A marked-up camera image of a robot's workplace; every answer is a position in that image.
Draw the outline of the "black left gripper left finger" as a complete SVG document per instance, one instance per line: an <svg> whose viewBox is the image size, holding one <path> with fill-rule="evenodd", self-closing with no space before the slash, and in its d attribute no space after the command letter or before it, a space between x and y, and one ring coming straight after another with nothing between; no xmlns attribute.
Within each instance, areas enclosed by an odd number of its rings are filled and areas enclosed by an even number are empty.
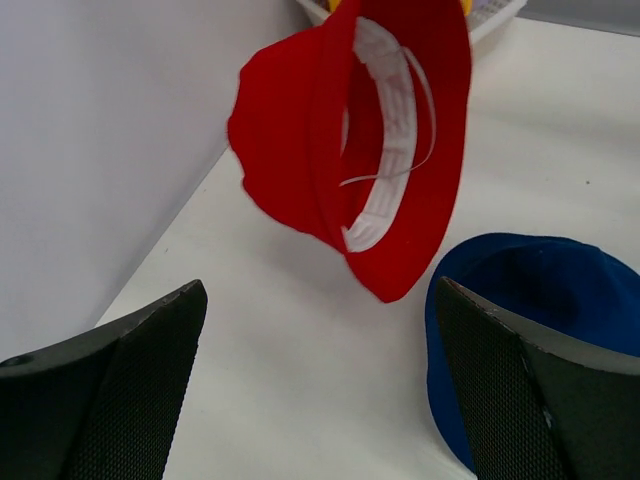
<svg viewBox="0 0 640 480"><path fill-rule="evenodd" d="M205 322L194 280L1 364L4 479L160 479Z"/></svg>

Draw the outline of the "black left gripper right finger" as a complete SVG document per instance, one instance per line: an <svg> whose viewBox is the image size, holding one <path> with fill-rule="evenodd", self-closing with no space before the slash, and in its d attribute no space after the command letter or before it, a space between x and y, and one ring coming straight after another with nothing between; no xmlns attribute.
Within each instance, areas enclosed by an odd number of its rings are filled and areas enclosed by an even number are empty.
<svg viewBox="0 0 640 480"><path fill-rule="evenodd" d="M638 478L638 358L538 324L447 277L435 306L478 478Z"/></svg>

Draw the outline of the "blue bucket hat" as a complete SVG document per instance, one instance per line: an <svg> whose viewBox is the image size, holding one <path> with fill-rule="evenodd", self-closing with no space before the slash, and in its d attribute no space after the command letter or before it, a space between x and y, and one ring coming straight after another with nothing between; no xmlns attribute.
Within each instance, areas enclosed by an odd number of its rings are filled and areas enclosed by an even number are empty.
<svg viewBox="0 0 640 480"><path fill-rule="evenodd" d="M454 247L426 296L426 390L441 437L475 476L436 319L443 277L538 324L639 360L639 276L620 260L569 238L512 233L483 234Z"/></svg>

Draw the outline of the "red bucket hat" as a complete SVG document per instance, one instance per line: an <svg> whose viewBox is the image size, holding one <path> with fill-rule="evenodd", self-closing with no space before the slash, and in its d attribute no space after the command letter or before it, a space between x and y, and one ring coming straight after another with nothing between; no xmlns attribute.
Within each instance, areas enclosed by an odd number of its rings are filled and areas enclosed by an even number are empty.
<svg viewBox="0 0 640 480"><path fill-rule="evenodd" d="M452 215L471 70L460 2L340 3L240 71L227 132L246 193L401 299Z"/></svg>

